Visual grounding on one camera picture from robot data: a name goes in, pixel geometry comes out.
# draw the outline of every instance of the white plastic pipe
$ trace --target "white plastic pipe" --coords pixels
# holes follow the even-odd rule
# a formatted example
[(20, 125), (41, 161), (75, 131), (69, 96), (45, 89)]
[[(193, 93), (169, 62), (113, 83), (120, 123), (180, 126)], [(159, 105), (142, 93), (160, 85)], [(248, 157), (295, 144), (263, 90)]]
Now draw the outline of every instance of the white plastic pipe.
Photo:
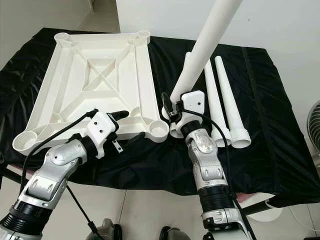
[(231, 145), (236, 149), (245, 148), (251, 143), (249, 133), (242, 123), (222, 58), (216, 56), (214, 61), (218, 73), (226, 118), (230, 128)]
[[(214, 77), (214, 72), (212, 70), (210, 59), (204, 67), (204, 75), (205, 75), (206, 93), (207, 93), (208, 102), (209, 102), (210, 117), (221, 128), (226, 138), (227, 144), (230, 145), (231, 135), (230, 135), (229, 129), (226, 126), (224, 114), (222, 112), (218, 90), (216, 86), (216, 81)], [(222, 148), (225, 146), (224, 140), (220, 132), (213, 125), (212, 125), (211, 137), (219, 148)]]
[(214, 52), (242, 0), (216, 0), (202, 27), (197, 41), (171, 93), (170, 100), (180, 101), (180, 95), (191, 91), (207, 61)]

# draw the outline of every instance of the black cloth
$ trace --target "black cloth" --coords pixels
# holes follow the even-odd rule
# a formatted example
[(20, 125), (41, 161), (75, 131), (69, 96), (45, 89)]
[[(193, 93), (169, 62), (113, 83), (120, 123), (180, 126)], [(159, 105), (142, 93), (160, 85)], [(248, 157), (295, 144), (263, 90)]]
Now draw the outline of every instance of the black cloth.
[[(25, 156), (13, 150), (12, 141), (27, 125), (56, 45), (54, 35), (59, 32), (90, 33), (43, 28), (0, 71), (2, 166), (23, 164)], [(151, 37), (148, 51), (159, 111), (161, 93), (172, 92), (185, 54), (192, 50), (194, 43), (193, 40)], [(219, 44), (211, 57), (216, 80), (214, 57), (217, 55), (223, 59), (244, 127), (252, 140), (249, 147), (229, 148), (235, 190), (276, 194), (275, 199), (282, 205), (317, 202), (320, 180), (267, 51)], [(203, 73), (194, 89), (206, 92)], [(207, 99), (205, 114), (209, 115)], [(204, 126), (211, 131), (209, 124)], [(125, 145), (123, 153), (108, 152), (103, 159), (80, 166), (71, 181), (117, 189), (166, 190), (178, 195), (197, 193), (183, 140), (169, 135), (166, 141), (154, 143), (142, 136), (122, 144)], [(44, 153), (45, 150), (32, 158), (31, 167), (41, 165)], [(226, 170), (224, 148), (219, 149), (218, 157)]]

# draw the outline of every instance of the white wall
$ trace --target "white wall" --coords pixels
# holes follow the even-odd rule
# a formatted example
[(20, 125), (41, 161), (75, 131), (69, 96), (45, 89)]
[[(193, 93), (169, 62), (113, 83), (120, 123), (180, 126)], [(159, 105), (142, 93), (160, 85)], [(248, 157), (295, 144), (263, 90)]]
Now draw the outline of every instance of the white wall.
[[(120, 30), (196, 39), (213, 0), (117, 0)], [(267, 49), (294, 114), (306, 135), (306, 118), (320, 100), (320, 1), (244, 0), (221, 43)]]
[(74, 30), (89, 12), (88, 0), (0, 0), (0, 69), (41, 28)]

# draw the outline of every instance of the floor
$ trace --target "floor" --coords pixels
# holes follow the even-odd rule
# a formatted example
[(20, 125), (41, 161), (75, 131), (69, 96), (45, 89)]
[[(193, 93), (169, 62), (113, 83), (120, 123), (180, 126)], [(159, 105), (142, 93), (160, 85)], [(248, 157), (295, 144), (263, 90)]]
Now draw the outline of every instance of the floor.
[[(95, 0), (94, 13), (79, 26), (79, 30), (119, 33), (119, 21), (115, 0)], [(118, 190), (99, 186), (69, 183), (89, 217), (99, 226), (104, 218), (119, 223), (124, 240), (157, 240), (161, 227), (169, 225), (186, 232), (190, 239), (202, 239), (206, 232), (201, 221), (198, 196), (178, 196), (161, 190)], [(19, 185), (3, 179), (0, 191), (0, 216), (7, 214), (17, 199)], [(320, 237), (314, 230), (320, 229), (320, 203), (286, 207), (271, 222), (249, 222), (259, 240), (302, 240)], [(43, 231), (43, 240), (84, 239), (90, 230), (85, 218), (65, 192)]]

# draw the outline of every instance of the wire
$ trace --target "wire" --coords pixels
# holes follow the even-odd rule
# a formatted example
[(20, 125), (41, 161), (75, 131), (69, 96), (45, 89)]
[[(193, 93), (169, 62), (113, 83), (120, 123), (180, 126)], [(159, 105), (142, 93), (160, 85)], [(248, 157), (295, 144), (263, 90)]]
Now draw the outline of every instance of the wire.
[(43, 142), (41, 142), (39, 145), (37, 145), (36, 147), (34, 147), (34, 149), (31, 150), (31, 152), (26, 156), (26, 158), (24, 159), (24, 163), (23, 163), (23, 168), (22, 168), (22, 176), (21, 176), (21, 183), (20, 183), (20, 191), (19, 194), (23, 191), (25, 185), (26, 185), (26, 175), (27, 175), (27, 169), (28, 169), (28, 164), (30, 161), (30, 158), (32, 155), (34, 155), (34, 153), (41, 148), (43, 145), (47, 144), (48, 142), (50, 142), (51, 140), (53, 140), (54, 138), (56, 138), (57, 136), (59, 136), (60, 134), (64, 133), (65, 131), (67, 131), (68, 129), (74, 127), (75, 125), (77, 125), (78, 123), (80, 123), (83, 119), (85, 119), (86, 117), (93, 117), (96, 112), (98, 110), (94, 109), (92, 111), (88, 111), (86, 112), (84, 115), (82, 115), (81, 117), (79, 117), (77, 120), (75, 120), (73, 123), (69, 124), (68, 126), (66, 126), (65, 128), (61, 129), (60, 131), (56, 132), (55, 134), (53, 134), (52, 136), (48, 137), (47, 139), (45, 139)]
[(66, 189), (68, 189), (71, 197), (73, 198), (74, 202), (76, 203), (76, 205), (78, 206), (78, 208), (80, 209), (80, 211), (82, 212), (82, 214), (84, 215), (85, 219), (88, 222), (88, 226), (91, 229), (91, 231), (100, 239), (100, 240), (104, 240), (104, 238), (99, 234), (98, 229), (96, 227), (96, 225), (94, 224), (93, 221), (90, 220), (90, 218), (88, 217), (88, 215), (86, 214), (85, 210), (83, 209), (83, 207), (80, 205), (78, 199), (76, 198), (76, 196), (74, 195), (74, 193), (72, 192), (71, 188), (67, 185)]
[(311, 228), (311, 227), (308, 227), (308, 226), (302, 224), (302, 223), (298, 220), (298, 218), (297, 218), (297, 216), (296, 216), (296, 214), (295, 214), (295, 212), (293, 211), (293, 209), (292, 209), (291, 206), (289, 206), (289, 209), (290, 209), (290, 211), (291, 211), (291, 214), (292, 214), (294, 220), (295, 220), (301, 227), (304, 227), (304, 228), (309, 229), (309, 230), (311, 230), (311, 231), (320, 232), (320, 229), (314, 229), (314, 228)]
[(213, 121), (210, 117), (207, 117), (206, 115), (203, 115), (203, 114), (201, 114), (199, 112), (196, 112), (196, 111), (190, 111), (190, 110), (187, 110), (187, 109), (184, 109), (184, 108), (181, 111), (185, 112), (185, 113), (188, 113), (188, 114), (193, 114), (193, 115), (201, 117), (202, 119), (204, 119), (207, 122), (211, 123), (218, 130), (218, 132), (221, 134), (222, 139), (223, 139), (223, 143), (224, 143), (224, 148), (225, 148), (225, 158), (226, 158), (226, 167), (227, 167), (226, 181), (228, 183), (228, 186), (229, 186), (233, 201), (234, 201), (236, 207), (240, 211), (240, 214), (242, 216), (244, 224), (248, 228), (248, 231), (250, 232), (251, 237), (254, 240), (256, 240), (255, 233), (254, 233), (253, 229), (251, 228), (251, 225), (250, 225), (250, 223), (249, 223), (249, 221), (247, 219), (247, 216), (245, 215), (243, 209), (241, 208), (241, 206), (240, 206), (240, 204), (239, 204), (239, 202), (237, 200), (237, 195), (235, 194), (235, 191), (233, 190), (233, 187), (232, 187), (232, 176), (231, 176), (231, 164), (230, 164), (230, 158), (229, 158), (229, 148), (228, 148), (228, 142), (227, 142), (226, 136), (224, 135), (224, 132), (221, 130), (221, 128), (218, 126), (218, 124), (216, 124), (215, 121)]

